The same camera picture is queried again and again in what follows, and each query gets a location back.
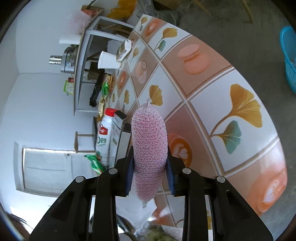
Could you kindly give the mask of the green snack bag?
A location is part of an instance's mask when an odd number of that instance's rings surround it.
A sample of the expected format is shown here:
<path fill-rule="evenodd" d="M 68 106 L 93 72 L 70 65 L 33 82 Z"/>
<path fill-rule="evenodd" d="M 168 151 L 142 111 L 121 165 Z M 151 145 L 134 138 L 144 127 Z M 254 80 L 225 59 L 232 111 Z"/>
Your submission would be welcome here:
<path fill-rule="evenodd" d="M 104 171 L 106 171 L 106 167 L 100 163 L 96 155 L 88 154 L 88 155 L 85 155 L 84 157 L 90 161 L 91 168 L 96 172 L 97 175 L 100 175 Z"/>

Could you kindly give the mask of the white milk bottle red cap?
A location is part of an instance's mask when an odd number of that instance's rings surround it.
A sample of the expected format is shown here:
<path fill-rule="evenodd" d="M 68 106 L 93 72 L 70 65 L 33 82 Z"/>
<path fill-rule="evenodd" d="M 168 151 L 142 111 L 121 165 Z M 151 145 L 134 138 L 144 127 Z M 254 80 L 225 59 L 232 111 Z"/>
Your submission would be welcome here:
<path fill-rule="evenodd" d="M 109 147 L 111 140 L 112 124 L 115 112 L 114 108 L 107 108 L 104 116 L 98 125 L 98 135 L 96 141 L 96 154 L 103 166 L 109 166 Z"/>

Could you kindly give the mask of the grey charging cable box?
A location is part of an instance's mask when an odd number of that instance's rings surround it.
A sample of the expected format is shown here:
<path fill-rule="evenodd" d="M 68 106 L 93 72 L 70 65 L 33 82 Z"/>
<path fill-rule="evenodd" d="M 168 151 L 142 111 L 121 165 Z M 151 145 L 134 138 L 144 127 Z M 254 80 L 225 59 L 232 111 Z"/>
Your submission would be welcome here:
<path fill-rule="evenodd" d="M 130 146 L 131 124 L 127 115 L 117 110 L 113 117 L 112 132 L 109 147 L 109 168 L 113 168 L 119 159 L 125 158 Z"/>

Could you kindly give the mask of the pink sponge pack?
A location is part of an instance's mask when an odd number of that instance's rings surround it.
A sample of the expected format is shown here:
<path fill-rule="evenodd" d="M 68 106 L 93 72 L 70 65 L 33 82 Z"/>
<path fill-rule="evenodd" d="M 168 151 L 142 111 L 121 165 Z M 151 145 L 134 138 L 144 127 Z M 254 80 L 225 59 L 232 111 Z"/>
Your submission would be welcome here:
<path fill-rule="evenodd" d="M 166 125 L 149 98 L 132 116 L 135 192 L 146 207 L 157 194 L 168 156 Z"/>

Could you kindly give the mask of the white door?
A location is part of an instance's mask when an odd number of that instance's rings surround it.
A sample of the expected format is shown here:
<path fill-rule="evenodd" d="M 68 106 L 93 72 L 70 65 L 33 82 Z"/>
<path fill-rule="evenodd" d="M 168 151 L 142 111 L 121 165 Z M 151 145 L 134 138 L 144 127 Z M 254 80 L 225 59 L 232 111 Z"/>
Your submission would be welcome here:
<path fill-rule="evenodd" d="M 96 176 L 85 155 L 75 151 L 30 148 L 15 142 L 13 165 L 16 190 L 58 197 L 77 176 Z"/>

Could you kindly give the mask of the wooden chair left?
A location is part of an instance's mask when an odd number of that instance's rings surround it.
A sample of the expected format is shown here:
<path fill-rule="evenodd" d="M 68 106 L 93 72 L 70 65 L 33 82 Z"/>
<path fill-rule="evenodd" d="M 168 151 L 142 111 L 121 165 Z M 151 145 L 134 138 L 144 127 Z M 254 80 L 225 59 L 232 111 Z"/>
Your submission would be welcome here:
<path fill-rule="evenodd" d="M 96 153 L 96 142 L 97 142 L 97 134 L 98 134 L 98 126 L 97 126 L 97 118 L 93 117 L 92 121 L 92 133 L 82 134 L 75 132 L 75 138 L 74 138 L 74 151 L 75 153 Z M 79 142 L 78 139 L 82 138 L 91 138 L 92 139 L 92 145 L 93 148 L 91 150 L 79 150 Z"/>

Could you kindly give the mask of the yellow snack packet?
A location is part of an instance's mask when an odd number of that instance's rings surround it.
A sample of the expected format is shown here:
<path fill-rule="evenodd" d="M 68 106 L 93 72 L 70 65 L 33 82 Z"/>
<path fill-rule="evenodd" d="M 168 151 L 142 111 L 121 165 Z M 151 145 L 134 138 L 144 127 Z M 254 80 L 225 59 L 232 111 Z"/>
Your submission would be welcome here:
<path fill-rule="evenodd" d="M 103 96 L 100 96 L 99 103 L 98 103 L 98 115 L 97 115 L 98 122 L 100 122 L 103 118 L 105 103 L 106 103 L 106 99 Z"/>

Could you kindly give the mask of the green packet on shelf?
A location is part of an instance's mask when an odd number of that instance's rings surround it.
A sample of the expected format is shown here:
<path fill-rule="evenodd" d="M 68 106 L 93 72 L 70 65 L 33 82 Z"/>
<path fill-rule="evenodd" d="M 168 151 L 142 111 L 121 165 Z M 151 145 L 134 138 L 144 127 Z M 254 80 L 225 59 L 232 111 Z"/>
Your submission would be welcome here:
<path fill-rule="evenodd" d="M 65 81 L 64 89 L 63 91 L 67 93 L 67 95 L 73 95 L 74 94 L 74 83 Z"/>

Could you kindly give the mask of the small green snack packet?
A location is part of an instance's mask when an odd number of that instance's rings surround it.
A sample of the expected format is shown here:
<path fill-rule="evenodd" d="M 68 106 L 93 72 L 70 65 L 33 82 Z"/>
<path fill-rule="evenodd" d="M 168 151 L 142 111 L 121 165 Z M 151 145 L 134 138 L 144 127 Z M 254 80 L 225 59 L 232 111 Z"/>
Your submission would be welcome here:
<path fill-rule="evenodd" d="M 102 92 L 102 96 L 104 99 L 107 99 L 108 96 L 109 96 L 109 84 L 107 81 L 105 81 L 102 85 L 102 89 L 101 89 L 101 92 Z"/>

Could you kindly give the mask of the metal pot on shelf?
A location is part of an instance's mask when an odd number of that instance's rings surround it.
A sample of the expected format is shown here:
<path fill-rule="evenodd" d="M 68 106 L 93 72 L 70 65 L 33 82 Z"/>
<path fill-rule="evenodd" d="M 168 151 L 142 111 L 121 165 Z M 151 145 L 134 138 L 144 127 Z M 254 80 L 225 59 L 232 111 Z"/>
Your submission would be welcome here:
<path fill-rule="evenodd" d="M 60 65 L 60 71 L 62 73 L 73 74 L 75 71 L 77 53 L 78 45 L 71 45 L 65 49 L 62 56 L 50 56 L 49 64 Z"/>

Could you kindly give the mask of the white paper cup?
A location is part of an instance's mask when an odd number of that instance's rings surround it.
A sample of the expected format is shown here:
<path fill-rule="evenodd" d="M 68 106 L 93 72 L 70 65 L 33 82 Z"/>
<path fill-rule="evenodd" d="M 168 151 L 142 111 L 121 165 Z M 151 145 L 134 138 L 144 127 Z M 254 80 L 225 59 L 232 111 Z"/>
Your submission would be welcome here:
<path fill-rule="evenodd" d="M 118 69 L 121 61 L 117 61 L 116 55 L 102 51 L 98 60 L 98 69 Z"/>

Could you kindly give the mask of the paper towel roll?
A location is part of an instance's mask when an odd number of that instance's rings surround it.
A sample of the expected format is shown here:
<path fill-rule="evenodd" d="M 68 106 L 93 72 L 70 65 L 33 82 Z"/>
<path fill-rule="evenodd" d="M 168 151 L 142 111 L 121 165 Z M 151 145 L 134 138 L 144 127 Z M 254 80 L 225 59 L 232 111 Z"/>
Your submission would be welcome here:
<path fill-rule="evenodd" d="M 68 34 L 68 35 L 63 35 L 60 38 L 59 44 L 79 45 L 80 40 L 81 40 L 80 34 Z"/>

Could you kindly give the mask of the white shelf table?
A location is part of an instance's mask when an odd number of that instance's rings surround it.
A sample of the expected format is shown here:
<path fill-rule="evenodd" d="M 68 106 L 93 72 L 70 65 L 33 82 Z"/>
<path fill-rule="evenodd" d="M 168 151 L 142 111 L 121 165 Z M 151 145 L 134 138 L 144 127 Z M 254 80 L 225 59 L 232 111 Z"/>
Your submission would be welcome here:
<path fill-rule="evenodd" d="M 102 51 L 107 50 L 110 40 L 124 42 L 134 26 L 119 20 L 97 15 L 85 27 L 78 46 L 74 70 L 73 113 L 95 113 L 89 105 L 95 80 L 89 80 L 87 74 L 97 73 L 97 67 L 91 69 L 91 63 L 98 63 Z"/>

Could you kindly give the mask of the blue plastic basket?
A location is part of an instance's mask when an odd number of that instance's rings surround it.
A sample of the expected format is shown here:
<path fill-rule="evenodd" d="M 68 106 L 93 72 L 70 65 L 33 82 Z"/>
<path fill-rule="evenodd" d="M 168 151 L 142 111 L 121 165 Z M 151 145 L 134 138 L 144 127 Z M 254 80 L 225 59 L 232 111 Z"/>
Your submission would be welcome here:
<path fill-rule="evenodd" d="M 280 32 L 280 45 L 285 59 L 285 75 L 288 85 L 295 93 L 295 51 L 296 35 L 292 26 L 282 28 Z"/>

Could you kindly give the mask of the orange plastic bag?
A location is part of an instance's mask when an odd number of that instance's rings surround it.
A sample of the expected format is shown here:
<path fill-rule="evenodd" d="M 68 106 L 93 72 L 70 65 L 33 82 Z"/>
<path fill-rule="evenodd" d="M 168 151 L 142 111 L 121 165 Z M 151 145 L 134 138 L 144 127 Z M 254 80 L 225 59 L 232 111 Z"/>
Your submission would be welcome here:
<path fill-rule="evenodd" d="M 107 17 L 115 20 L 127 20 L 133 14 L 136 5 L 137 0 L 119 0 L 118 7 L 111 9 Z"/>

